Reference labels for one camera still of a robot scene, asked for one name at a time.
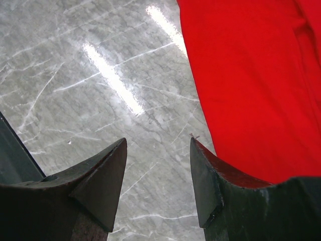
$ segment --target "red garment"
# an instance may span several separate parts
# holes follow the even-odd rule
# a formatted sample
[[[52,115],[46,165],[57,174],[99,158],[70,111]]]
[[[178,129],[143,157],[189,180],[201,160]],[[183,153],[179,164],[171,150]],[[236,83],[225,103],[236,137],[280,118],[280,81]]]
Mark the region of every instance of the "red garment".
[[[179,5],[218,157],[272,183],[321,176],[321,1]]]

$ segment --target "gray marble tile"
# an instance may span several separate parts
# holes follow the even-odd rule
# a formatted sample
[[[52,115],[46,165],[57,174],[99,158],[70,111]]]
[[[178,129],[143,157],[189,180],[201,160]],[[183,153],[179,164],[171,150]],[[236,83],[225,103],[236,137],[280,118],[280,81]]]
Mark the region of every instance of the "gray marble tile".
[[[127,138],[108,240],[204,240],[190,134],[214,148],[176,1],[3,0],[0,26],[0,109],[47,175]]]

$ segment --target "red cloth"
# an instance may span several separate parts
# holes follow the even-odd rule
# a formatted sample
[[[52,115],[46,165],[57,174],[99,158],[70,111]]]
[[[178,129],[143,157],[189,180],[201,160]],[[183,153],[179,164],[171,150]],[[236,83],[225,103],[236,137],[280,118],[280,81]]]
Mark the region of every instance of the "red cloth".
[[[321,176],[321,1],[179,5],[218,157],[272,183]]]

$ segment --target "floor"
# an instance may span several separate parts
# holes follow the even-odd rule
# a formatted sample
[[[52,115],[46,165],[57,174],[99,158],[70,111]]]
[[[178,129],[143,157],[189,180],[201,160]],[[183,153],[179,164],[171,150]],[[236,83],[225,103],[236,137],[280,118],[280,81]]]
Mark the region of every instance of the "floor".
[[[2,0],[0,28],[0,111],[47,175],[127,138],[108,240],[204,240],[190,134],[213,144],[176,0]]]

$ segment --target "marble floor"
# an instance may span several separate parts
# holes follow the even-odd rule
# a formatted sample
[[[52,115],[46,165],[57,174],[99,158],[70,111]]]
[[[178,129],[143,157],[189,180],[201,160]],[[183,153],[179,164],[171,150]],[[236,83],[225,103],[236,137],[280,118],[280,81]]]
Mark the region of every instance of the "marble floor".
[[[213,144],[176,0],[2,0],[0,28],[0,111],[47,175],[127,138],[108,240],[204,240],[190,134]]]

